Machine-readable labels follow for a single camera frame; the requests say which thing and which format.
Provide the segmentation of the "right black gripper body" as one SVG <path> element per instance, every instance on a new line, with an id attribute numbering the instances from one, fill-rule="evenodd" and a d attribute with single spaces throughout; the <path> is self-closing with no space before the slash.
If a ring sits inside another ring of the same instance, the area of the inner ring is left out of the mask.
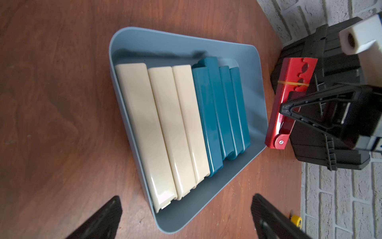
<path id="1" fill-rule="evenodd" d="M 322 119 L 334 116 L 355 117 L 355 149 L 373 152 L 382 151 L 382 88 L 363 85 L 357 102 L 327 102 Z"/>

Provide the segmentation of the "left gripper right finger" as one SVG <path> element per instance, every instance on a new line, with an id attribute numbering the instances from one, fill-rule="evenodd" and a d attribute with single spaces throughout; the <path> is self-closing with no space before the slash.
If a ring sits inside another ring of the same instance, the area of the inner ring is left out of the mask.
<path id="1" fill-rule="evenodd" d="M 260 239 L 310 238 L 260 194 L 253 196 L 251 213 Z"/>

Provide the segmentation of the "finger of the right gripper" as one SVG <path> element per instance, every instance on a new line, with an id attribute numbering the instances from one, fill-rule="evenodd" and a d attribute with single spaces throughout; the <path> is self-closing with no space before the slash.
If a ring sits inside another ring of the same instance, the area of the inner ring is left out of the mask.
<path id="1" fill-rule="evenodd" d="M 311 116 L 298 112 L 293 117 L 288 118 L 309 126 L 316 131 L 337 138 L 348 148 L 355 149 L 355 117 L 348 116 L 348 113 L 345 116 L 344 122 L 342 122 L 343 116 L 337 119 L 336 113 L 333 117 L 329 116 L 324 119 L 314 119 Z"/>
<path id="2" fill-rule="evenodd" d="M 358 92 L 363 91 L 363 85 L 337 84 L 323 91 L 309 93 L 307 95 L 287 100 L 281 103 L 279 113 L 284 116 L 293 117 L 298 112 L 295 108 L 302 108 L 312 104 L 337 102 L 357 102 L 358 96 L 354 96 Z"/>

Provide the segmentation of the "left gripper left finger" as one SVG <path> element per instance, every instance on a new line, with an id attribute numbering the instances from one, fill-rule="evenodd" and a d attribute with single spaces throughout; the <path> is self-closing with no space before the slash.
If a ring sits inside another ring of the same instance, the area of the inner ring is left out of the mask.
<path id="1" fill-rule="evenodd" d="M 67 236 L 67 239 L 114 239 L 121 215 L 120 197 L 115 195 Z"/>

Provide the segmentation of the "blue plastic tray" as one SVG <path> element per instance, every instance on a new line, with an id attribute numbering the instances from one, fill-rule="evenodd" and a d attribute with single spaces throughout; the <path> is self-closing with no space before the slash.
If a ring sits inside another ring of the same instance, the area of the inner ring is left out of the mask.
<path id="1" fill-rule="evenodd" d="M 126 27 L 109 61 L 143 192 L 157 227 L 176 233 L 266 147 L 258 51 Z"/>

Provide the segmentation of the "teal block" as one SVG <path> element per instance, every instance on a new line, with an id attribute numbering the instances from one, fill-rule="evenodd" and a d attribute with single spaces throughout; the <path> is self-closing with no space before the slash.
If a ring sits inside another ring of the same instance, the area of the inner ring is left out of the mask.
<path id="1" fill-rule="evenodd" d="M 243 153 L 250 146 L 250 134 L 248 129 L 248 121 L 246 116 L 243 89 L 241 84 L 240 70 L 238 67 L 230 68 L 231 80 L 235 95 L 235 100 L 237 103 L 238 116 L 241 127 L 241 135 L 243 141 L 243 149 L 240 151 Z"/>
<path id="2" fill-rule="evenodd" d="M 226 98 L 234 148 L 233 152 L 228 156 L 228 159 L 234 160 L 238 157 L 239 154 L 244 152 L 244 141 L 239 120 L 237 102 L 231 79 L 230 68 L 228 66 L 221 66 L 219 67 L 219 71 Z"/>
<path id="3" fill-rule="evenodd" d="M 230 118 L 223 90 L 221 75 L 216 57 L 207 57 L 198 62 L 209 71 L 210 86 L 213 94 L 215 113 L 219 129 L 219 139 L 223 160 L 234 160 L 237 152 L 234 146 Z"/>
<path id="4" fill-rule="evenodd" d="M 210 76 L 206 67 L 193 68 L 192 75 L 212 177 L 223 168 L 223 159 Z"/>

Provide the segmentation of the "beige block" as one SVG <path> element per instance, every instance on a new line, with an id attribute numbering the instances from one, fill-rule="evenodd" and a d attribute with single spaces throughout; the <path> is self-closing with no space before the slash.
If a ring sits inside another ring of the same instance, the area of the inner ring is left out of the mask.
<path id="1" fill-rule="evenodd" d="M 146 64 L 115 67 L 156 213 L 177 197 Z"/>
<path id="2" fill-rule="evenodd" d="M 196 179 L 173 70 L 171 67 L 153 67 L 148 69 L 148 74 L 177 190 L 177 200 L 180 201 L 196 187 Z"/>
<path id="3" fill-rule="evenodd" d="M 196 183 L 210 175 L 208 156 L 190 65 L 172 67 Z"/>

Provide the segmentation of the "red pruning pliers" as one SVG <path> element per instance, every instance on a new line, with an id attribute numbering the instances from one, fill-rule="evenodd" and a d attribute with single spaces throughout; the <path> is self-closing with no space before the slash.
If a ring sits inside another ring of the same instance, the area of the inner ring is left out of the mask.
<path id="1" fill-rule="evenodd" d="M 317 58 L 285 58 L 283 60 L 265 145 L 283 150 L 294 128 L 295 120 L 280 113 L 281 105 L 305 96 L 317 65 Z"/>

